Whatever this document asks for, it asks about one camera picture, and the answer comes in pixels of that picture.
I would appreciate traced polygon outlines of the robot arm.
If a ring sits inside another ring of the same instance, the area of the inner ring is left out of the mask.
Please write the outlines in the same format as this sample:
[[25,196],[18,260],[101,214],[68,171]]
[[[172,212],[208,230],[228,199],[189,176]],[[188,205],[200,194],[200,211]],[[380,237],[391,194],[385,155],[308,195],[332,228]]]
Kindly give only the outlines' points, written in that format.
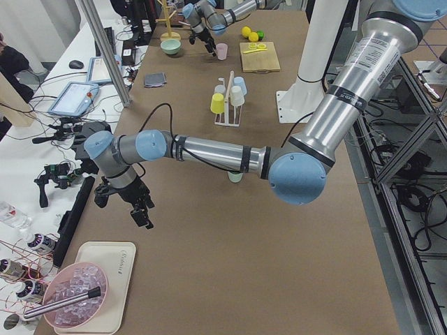
[[84,147],[103,172],[95,203],[104,207],[118,194],[132,205],[135,223],[152,227],[149,189],[133,169],[142,161],[171,157],[198,160],[232,173],[255,172],[277,197],[289,204],[307,204],[323,191],[335,164],[335,150],[398,59],[414,50],[432,23],[446,15],[445,1],[374,1],[362,22],[362,37],[307,124],[288,137],[283,147],[261,149],[142,129],[114,136],[99,131]]
[[189,23],[189,43],[194,45],[196,39],[204,42],[205,48],[213,57],[217,47],[212,34],[220,36],[226,29],[238,21],[244,20],[256,10],[272,8],[281,1],[249,0],[224,11],[216,9],[216,1],[198,1],[184,6],[182,14]]

